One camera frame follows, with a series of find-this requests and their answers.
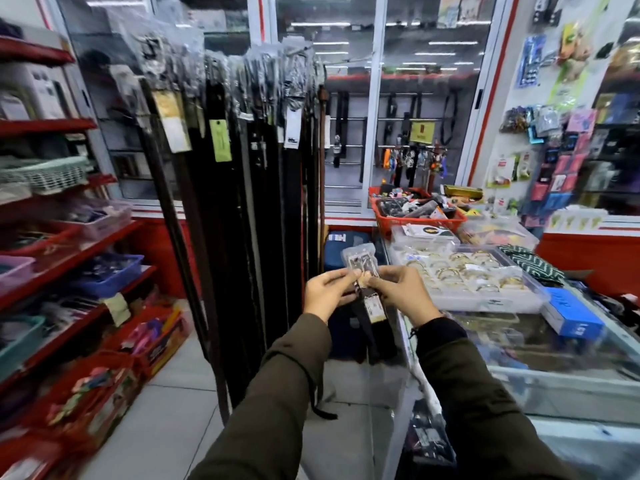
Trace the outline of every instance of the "hand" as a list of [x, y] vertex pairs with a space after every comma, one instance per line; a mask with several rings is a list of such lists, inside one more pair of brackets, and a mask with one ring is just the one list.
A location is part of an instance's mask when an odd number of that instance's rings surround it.
[[313, 313], [324, 323], [329, 322], [329, 317], [338, 306], [346, 305], [356, 299], [353, 283], [361, 273], [359, 269], [349, 271], [347, 268], [342, 268], [311, 278], [307, 282], [303, 313]]
[[379, 273], [380, 278], [372, 276], [366, 285], [382, 293], [386, 301], [409, 318], [411, 325], [418, 327], [442, 316], [431, 301], [416, 268], [380, 266]]

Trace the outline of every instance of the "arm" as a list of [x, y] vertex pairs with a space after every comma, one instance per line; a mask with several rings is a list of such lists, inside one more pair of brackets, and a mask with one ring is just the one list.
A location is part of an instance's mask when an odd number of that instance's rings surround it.
[[392, 281], [372, 278], [369, 285], [418, 330], [420, 366], [442, 404], [458, 468], [500, 480], [574, 479], [489, 373], [464, 329], [434, 306], [418, 270], [381, 266], [380, 274]]
[[264, 355], [244, 399], [189, 480], [296, 478], [307, 407], [331, 351], [326, 324], [336, 306], [354, 300], [343, 293], [359, 275], [339, 269], [309, 280], [305, 313]]

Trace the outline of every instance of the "person's right hand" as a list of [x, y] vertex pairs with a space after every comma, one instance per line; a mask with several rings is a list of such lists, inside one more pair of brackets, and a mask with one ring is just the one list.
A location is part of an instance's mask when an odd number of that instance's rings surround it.
[[424, 325], [442, 314], [431, 301], [420, 273], [411, 266], [380, 266], [380, 278], [368, 278], [367, 286], [382, 293], [383, 297], [404, 313], [411, 325]]

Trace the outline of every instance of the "white wall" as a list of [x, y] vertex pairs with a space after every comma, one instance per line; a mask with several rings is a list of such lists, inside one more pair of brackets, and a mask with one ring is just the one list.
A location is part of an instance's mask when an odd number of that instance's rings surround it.
[[36, 0], [0, 0], [0, 16], [12, 22], [46, 28]]
[[[475, 173], [470, 184], [474, 187], [485, 187], [489, 173], [501, 155], [508, 156], [514, 152], [529, 151], [533, 158], [538, 158], [541, 145], [530, 145], [525, 134], [503, 134], [499, 132], [504, 113], [519, 105], [546, 104], [552, 92], [560, 67], [553, 65], [542, 68], [538, 85], [530, 88], [517, 88], [516, 79], [518, 66], [522, 57], [522, 49], [526, 37], [544, 33], [547, 36], [544, 53], [558, 48], [561, 33], [565, 23], [585, 22], [600, 4], [600, 0], [567, 0], [563, 9], [560, 23], [557, 27], [534, 28], [531, 23], [536, 0], [520, 0], [514, 19], [513, 28], [507, 45], [505, 59], [500, 71], [498, 87], [493, 100], [491, 113], [484, 129], [484, 139], [480, 148]], [[596, 28], [591, 33], [593, 43], [592, 55], [585, 69], [586, 79], [577, 97], [576, 107], [591, 107], [596, 97], [604, 73], [607, 70], [611, 55], [602, 60], [596, 60], [594, 55], [607, 42], [617, 42], [622, 31], [624, 21], [635, 0], [610, 0], [608, 9], [600, 15]], [[526, 196], [529, 181], [514, 182], [509, 189], [501, 189], [500, 196], [516, 198]]]

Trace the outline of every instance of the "blue basket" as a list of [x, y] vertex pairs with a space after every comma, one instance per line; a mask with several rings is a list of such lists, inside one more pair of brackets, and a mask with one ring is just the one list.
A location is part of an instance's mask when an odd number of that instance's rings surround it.
[[140, 254], [113, 254], [107, 253], [102, 255], [114, 259], [129, 258], [133, 259], [133, 263], [124, 268], [123, 270], [112, 274], [105, 281], [94, 281], [89, 278], [81, 278], [74, 282], [71, 282], [73, 288], [80, 289], [85, 293], [94, 296], [96, 298], [110, 298], [114, 296], [118, 291], [122, 290], [130, 282], [134, 281], [142, 274], [142, 259], [144, 256]]
[[44, 340], [44, 317], [41, 315], [16, 315], [5, 321], [25, 322], [31, 329], [20, 339], [0, 351], [0, 382], [14, 373], [29, 357], [35, 354]]

